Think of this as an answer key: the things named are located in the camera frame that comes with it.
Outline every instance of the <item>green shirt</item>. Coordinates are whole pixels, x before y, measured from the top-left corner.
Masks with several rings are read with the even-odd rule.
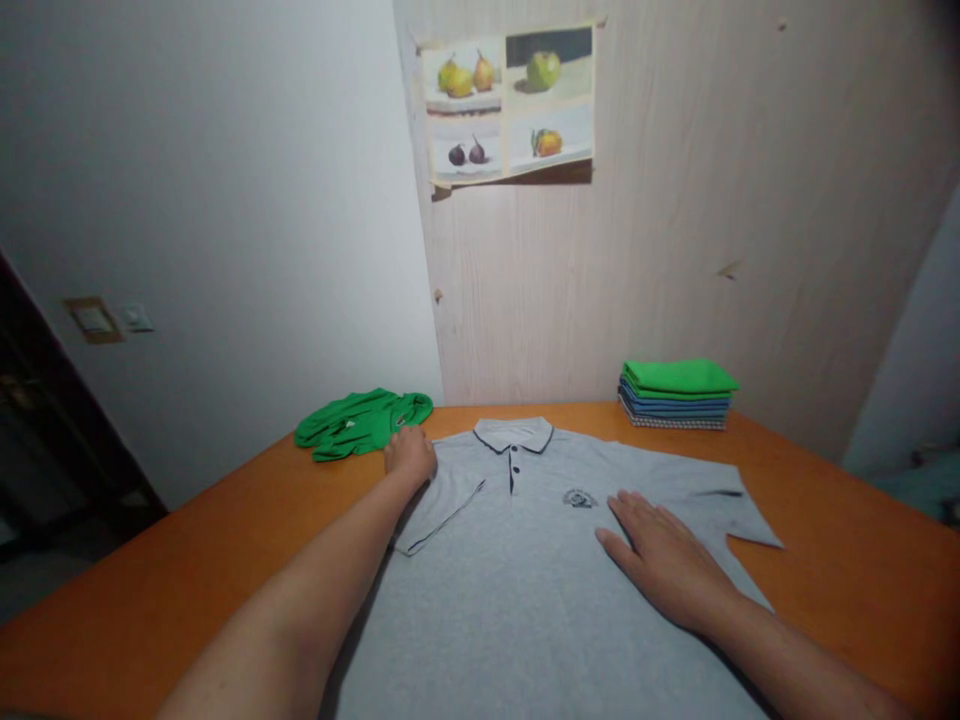
[[[304,418],[293,439],[298,447],[312,447],[316,462],[339,460],[386,447],[393,433],[419,425],[431,412],[433,400],[421,393],[350,393]]]
[[[730,397],[737,381],[711,360],[623,364],[623,376],[638,397],[706,400]]]

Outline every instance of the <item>wooden table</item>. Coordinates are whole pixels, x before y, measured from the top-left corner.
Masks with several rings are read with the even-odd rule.
[[[733,414],[725,433],[636,429],[615,403],[445,408],[739,466],[785,551],[730,540],[787,621],[925,716],[956,708],[960,534]],[[0,707],[152,717],[220,625],[381,476],[380,453],[315,465],[287,437],[0,629]]]

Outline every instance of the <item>button placket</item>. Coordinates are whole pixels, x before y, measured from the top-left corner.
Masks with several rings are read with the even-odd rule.
[[[507,457],[507,463],[510,468],[510,494],[517,494],[517,482],[519,481],[518,476],[520,475],[520,448],[516,445],[510,446],[509,457]]]

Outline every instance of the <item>forearm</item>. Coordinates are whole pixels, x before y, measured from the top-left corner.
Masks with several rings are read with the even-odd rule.
[[[718,608],[704,635],[787,720],[910,717],[887,692],[746,597]]]
[[[313,718],[404,507],[422,483],[391,473],[232,617],[160,716]]]

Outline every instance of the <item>wood-grain wall panel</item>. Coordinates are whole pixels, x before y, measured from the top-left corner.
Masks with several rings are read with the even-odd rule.
[[[960,169],[937,5],[395,0],[447,403],[612,399],[627,357],[706,356],[839,458]],[[593,183],[432,202],[415,41],[602,17]]]

